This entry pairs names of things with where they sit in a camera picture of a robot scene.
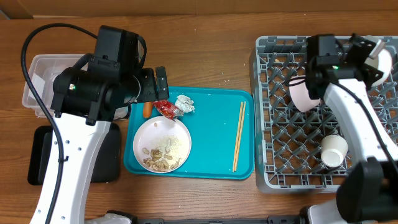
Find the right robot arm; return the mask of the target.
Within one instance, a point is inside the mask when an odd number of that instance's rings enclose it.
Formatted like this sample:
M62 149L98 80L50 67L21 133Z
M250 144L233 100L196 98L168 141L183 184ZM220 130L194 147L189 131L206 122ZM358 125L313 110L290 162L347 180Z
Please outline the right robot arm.
M309 97L331 109L353 163L334 200L307 208L308 223L397 219L397 145L368 98L368 91L391 72L384 41L353 34L345 50L333 34L322 34L307 38L306 48Z

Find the orange carrot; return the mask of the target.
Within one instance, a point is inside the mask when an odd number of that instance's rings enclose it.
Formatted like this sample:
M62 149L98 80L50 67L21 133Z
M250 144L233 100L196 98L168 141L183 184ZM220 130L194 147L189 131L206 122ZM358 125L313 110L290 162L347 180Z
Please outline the orange carrot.
M143 117L145 119L148 119L148 118L151 117L151 115L152 115L152 107L153 107L153 105L152 105L151 101L144 103L142 114L143 114Z

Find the red snack wrapper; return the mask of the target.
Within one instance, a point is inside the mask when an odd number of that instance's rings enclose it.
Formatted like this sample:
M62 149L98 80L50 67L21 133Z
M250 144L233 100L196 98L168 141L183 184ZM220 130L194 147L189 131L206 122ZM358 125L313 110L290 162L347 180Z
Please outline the red snack wrapper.
M155 101L154 106L162 116L165 116L168 119L175 120L178 117L183 116L183 111L168 100Z

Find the white tissue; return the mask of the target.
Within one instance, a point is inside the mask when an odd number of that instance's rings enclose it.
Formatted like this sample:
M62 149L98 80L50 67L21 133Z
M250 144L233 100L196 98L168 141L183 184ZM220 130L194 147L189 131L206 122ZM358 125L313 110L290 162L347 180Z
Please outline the white tissue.
M184 113L193 112L195 110L194 101L185 95L178 95L175 106Z

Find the white bowl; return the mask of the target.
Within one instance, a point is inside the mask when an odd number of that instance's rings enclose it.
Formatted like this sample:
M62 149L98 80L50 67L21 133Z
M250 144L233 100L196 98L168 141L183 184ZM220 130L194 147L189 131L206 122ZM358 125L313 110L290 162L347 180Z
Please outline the white bowl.
M370 41L368 46L373 49L375 44L378 42L378 38L367 35L365 37L366 40ZM391 54L384 48L380 54L378 55L378 59L371 59L367 56L365 60L365 64L370 66L370 77L367 80L368 88L379 86L383 83L389 76L392 69L392 56Z

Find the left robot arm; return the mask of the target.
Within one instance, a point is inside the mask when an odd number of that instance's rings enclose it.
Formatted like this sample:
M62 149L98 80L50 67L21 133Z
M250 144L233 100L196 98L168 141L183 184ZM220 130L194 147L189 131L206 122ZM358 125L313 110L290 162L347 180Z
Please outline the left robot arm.
M146 68L147 46L134 32L101 26L92 54L53 81L46 107L25 81L53 129L52 147L32 223L84 223L98 152L117 109L169 97L164 67Z

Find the wooden chopstick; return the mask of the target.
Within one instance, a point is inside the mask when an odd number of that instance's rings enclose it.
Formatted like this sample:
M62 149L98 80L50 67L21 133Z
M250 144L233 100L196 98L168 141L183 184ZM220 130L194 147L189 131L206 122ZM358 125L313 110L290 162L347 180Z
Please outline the wooden chopstick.
M235 165L235 172L237 169L237 164L238 164L238 158L239 158L239 148L240 148L240 143L241 143L241 135L242 135L242 131L243 131L243 123L244 123L244 114L245 114L245 109L246 109L246 102L243 101L244 106L243 106L243 115L242 115L242 120L241 120L241 130L239 133L239 142L238 142L238 151L237 151L237 156L236 156L236 165Z
M237 127L237 132L236 132L236 142L235 142L235 148L234 148L234 158L233 158L232 172L235 171L234 167L236 165L236 156L237 156L237 151L238 151L239 133L240 133L240 130L241 130L241 120L242 120L242 115L243 115L243 106L244 106L244 103L241 102L240 109L239 109L238 127Z

